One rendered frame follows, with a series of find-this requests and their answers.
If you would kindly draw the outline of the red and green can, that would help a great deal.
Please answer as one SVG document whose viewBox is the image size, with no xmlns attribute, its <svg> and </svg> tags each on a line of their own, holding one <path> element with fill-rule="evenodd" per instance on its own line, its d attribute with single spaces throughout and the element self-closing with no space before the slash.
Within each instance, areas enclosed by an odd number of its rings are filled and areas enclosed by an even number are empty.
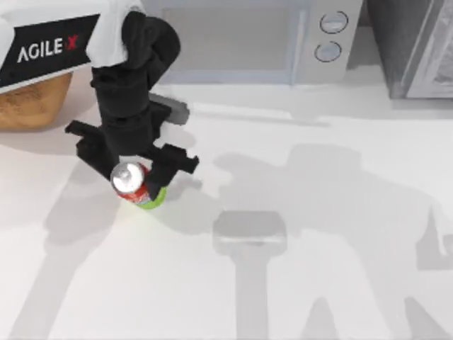
<svg viewBox="0 0 453 340">
<path fill-rule="evenodd" d="M 121 198 L 141 209 L 152 210 L 163 203 L 166 188 L 162 188 L 157 197 L 151 199 L 144 182 L 148 173 L 149 169 L 140 162 L 120 162 L 111 172 L 110 183 Z"/>
</svg>

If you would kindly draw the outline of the brown wooden basket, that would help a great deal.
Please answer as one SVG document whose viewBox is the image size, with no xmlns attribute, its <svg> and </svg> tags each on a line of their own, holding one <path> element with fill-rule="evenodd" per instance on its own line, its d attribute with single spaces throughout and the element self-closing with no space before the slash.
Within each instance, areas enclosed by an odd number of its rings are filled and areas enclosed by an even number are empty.
<svg viewBox="0 0 453 340">
<path fill-rule="evenodd" d="M 70 72 L 0 94 L 0 131 L 48 127 L 62 109 L 72 77 Z"/>
</svg>

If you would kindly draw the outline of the microwave oven door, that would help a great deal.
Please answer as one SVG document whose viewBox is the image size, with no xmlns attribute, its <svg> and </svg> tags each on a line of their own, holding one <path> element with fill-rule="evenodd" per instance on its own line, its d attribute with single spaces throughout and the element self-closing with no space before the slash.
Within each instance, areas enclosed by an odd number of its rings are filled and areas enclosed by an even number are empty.
<svg viewBox="0 0 453 340">
<path fill-rule="evenodd" d="M 175 7 L 181 41 L 168 84 L 291 84 L 306 12 L 296 6 Z"/>
</svg>

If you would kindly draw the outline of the pale microwave oven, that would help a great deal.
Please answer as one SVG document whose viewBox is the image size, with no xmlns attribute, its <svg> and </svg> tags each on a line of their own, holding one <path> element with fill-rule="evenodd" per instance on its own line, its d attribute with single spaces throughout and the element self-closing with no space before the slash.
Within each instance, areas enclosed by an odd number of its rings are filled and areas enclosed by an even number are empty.
<svg viewBox="0 0 453 340">
<path fill-rule="evenodd" d="M 142 0 L 181 53 L 167 84 L 331 84 L 346 72 L 364 0 Z"/>
</svg>

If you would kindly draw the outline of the round microwave knob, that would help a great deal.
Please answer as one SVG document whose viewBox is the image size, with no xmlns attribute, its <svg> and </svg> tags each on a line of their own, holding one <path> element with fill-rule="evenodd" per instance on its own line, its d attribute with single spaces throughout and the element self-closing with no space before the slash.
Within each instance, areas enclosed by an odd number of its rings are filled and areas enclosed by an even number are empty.
<svg viewBox="0 0 453 340">
<path fill-rule="evenodd" d="M 322 63 L 334 62 L 342 55 L 342 53 L 342 47 L 334 41 L 318 44 L 314 50 L 315 58 Z"/>
<path fill-rule="evenodd" d="M 326 34 L 338 34 L 344 31 L 349 24 L 349 17 L 343 11 L 324 14 L 320 20 L 320 29 Z"/>
</svg>

